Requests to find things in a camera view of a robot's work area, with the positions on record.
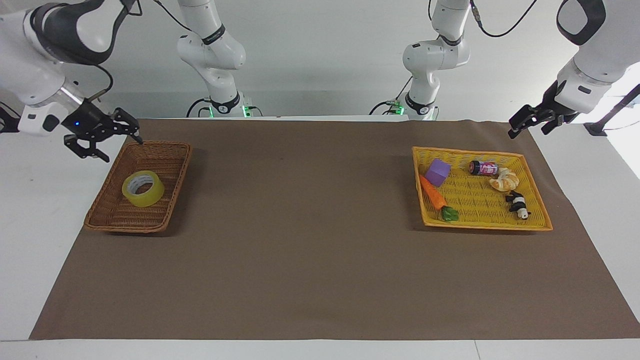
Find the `table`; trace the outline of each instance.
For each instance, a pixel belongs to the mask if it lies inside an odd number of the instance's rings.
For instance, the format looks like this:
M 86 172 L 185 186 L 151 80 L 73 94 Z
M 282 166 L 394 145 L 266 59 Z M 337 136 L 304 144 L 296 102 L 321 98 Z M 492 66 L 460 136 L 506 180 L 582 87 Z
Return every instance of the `table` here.
M 314 117 L 279 120 L 402 121 L 404 117 Z M 0 138 L 0 358 L 362 358 L 438 359 L 635 359 L 640 340 L 591 341 L 24 341 L 110 168 L 80 160 L 62 146 L 64 131 L 51 137 L 18 134 Z M 605 138 L 582 126 L 563 126 L 550 136 L 533 132 L 561 188 L 637 318 L 640 316 L 640 242 L 634 205 L 638 178 Z M 124 138 L 101 148 L 112 158 Z M 579 180 L 572 174 L 589 172 Z

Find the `orange carrot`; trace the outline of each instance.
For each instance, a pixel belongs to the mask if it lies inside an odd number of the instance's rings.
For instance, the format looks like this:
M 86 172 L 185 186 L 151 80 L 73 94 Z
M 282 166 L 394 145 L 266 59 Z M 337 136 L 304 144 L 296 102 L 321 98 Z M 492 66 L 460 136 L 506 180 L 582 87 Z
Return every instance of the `orange carrot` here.
M 419 175 L 420 185 L 424 192 L 427 193 L 429 201 L 433 207 L 440 212 L 442 220 L 446 222 L 458 221 L 460 218 L 458 210 L 447 206 L 447 201 L 444 199 L 441 193 L 438 192 L 435 186 L 433 186 L 426 177 Z
M 429 197 L 431 204 L 436 210 L 440 211 L 444 206 L 447 205 L 447 201 L 444 199 L 441 193 L 438 192 L 435 186 L 433 186 L 426 177 L 420 175 L 420 185 L 422 185 L 422 189 Z

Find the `yellow plastic basket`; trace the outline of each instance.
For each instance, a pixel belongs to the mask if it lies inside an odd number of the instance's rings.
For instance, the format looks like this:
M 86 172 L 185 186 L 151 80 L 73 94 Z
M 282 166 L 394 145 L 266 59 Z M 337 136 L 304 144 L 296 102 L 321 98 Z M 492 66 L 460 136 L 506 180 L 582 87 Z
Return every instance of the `yellow plastic basket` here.
M 450 207 L 459 211 L 459 221 L 443 221 L 440 212 L 431 205 L 420 187 L 419 169 L 425 171 L 434 159 L 440 159 L 451 165 L 451 173 L 444 184 L 438 188 L 438 191 L 444 196 Z M 508 167 L 516 173 L 520 178 L 520 185 L 516 191 L 524 196 L 527 210 L 531 212 L 527 220 L 521 220 L 516 213 L 509 212 L 510 203 L 505 200 L 508 193 L 494 190 L 489 185 L 490 177 L 469 173 L 468 166 L 472 160 L 492 161 L 499 167 Z M 413 167 L 424 225 L 467 229 L 553 230 L 551 219 L 549 219 L 547 209 L 542 203 L 542 198 L 533 181 L 524 155 L 508 152 L 413 147 Z

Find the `toy panda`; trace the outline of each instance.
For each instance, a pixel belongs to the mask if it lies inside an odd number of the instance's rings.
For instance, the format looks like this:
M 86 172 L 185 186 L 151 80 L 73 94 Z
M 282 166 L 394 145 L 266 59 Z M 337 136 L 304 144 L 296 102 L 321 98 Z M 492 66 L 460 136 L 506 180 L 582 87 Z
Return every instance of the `toy panda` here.
M 518 217 L 522 220 L 527 220 L 529 218 L 530 212 L 527 211 L 527 204 L 524 202 L 524 196 L 521 193 L 517 193 L 515 191 L 511 191 L 509 195 L 505 198 L 507 202 L 511 202 L 512 205 L 509 208 L 509 211 L 512 213 L 518 213 Z

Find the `pink can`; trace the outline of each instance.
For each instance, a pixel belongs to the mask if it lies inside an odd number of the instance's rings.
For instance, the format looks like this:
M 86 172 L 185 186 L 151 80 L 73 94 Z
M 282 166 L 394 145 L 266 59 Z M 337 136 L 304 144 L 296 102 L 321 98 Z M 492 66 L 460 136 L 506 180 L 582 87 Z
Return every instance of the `pink can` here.
M 489 175 L 493 176 L 498 174 L 498 165 L 492 162 L 481 163 L 474 160 L 469 163 L 469 172 L 474 175 Z

